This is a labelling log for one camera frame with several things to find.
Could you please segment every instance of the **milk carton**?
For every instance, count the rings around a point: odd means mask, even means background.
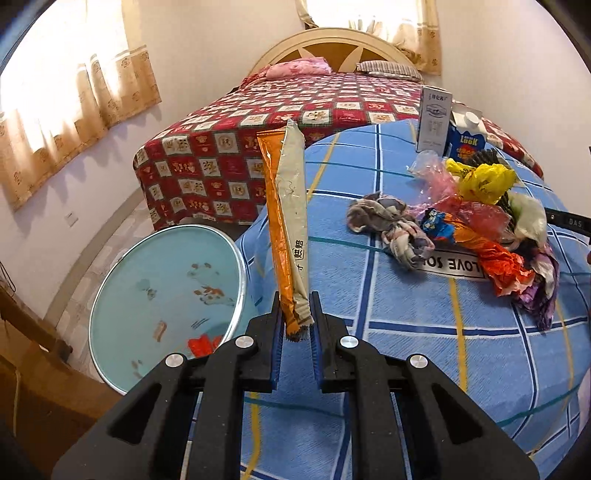
[[[470,158],[475,152],[484,150],[487,137],[482,112],[454,103],[447,136],[446,157],[458,161]]]

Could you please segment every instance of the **bed headboard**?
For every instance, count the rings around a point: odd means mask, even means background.
[[[307,57],[324,57],[334,72],[353,72],[358,62],[387,60],[413,64],[381,38],[349,28],[311,28],[292,35],[265,53],[249,75],[266,65]]]

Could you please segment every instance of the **striped pillow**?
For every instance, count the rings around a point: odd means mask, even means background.
[[[357,64],[357,71],[364,73],[388,73],[388,77],[410,80],[411,82],[422,82],[423,76],[415,67],[394,63],[385,60],[362,61]]]

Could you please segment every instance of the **red patterned bedspread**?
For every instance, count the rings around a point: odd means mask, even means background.
[[[306,146],[338,131],[418,117],[421,85],[358,73],[248,86],[191,113],[134,158],[156,230],[187,216],[253,222],[265,204],[256,133],[297,121]],[[485,121],[488,141],[541,176],[521,144]]]

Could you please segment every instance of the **carton cap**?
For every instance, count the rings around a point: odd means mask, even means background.
[[[480,123],[480,118],[474,112],[466,112],[464,113],[464,119],[466,121],[466,125],[478,125]]]

